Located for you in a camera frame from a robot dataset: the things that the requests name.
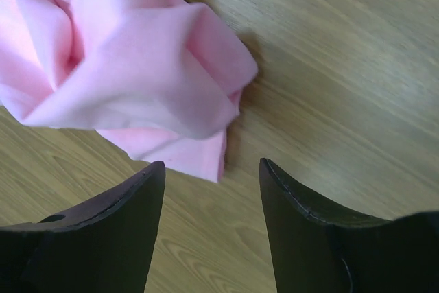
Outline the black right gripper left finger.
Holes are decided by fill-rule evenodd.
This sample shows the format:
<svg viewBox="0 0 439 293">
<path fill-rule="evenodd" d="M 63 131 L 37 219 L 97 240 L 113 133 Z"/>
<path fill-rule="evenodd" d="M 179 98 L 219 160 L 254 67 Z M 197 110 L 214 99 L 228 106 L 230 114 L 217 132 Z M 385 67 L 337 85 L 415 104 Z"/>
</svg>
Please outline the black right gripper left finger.
<svg viewBox="0 0 439 293">
<path fill-rule="evenodd" d="M 39 222 L 1 227 L 1 291 L 143 292 L 164 190 L 157 161 Z"/>
</svg>

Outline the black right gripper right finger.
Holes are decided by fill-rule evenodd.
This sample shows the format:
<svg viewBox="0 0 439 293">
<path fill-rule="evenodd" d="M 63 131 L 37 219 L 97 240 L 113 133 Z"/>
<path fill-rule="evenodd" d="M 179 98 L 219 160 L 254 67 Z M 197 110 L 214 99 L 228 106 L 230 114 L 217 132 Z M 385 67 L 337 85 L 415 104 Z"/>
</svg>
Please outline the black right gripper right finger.
<svg viewBox="0 0 439 293">
<path fill-rule="evenodd" d="M 278 292 L 437 292 L 438 212 L 384 220 L 338 204 L 262 158 Z"/>
</svg>

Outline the light pink t shirt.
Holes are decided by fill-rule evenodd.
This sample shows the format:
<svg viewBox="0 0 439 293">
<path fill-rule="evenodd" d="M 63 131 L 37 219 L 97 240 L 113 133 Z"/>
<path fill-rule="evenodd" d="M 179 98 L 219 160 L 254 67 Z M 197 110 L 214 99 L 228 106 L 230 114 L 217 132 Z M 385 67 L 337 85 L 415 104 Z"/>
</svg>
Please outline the light pink t shirt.
<svg viewBox="0 0 439 293">
<path fill-rule="evenodd" d="M 257 64 L 203 3 L 1 0 L 1 105 L 94 130 L 134 160 L 218 182 Z"/>
</svg>

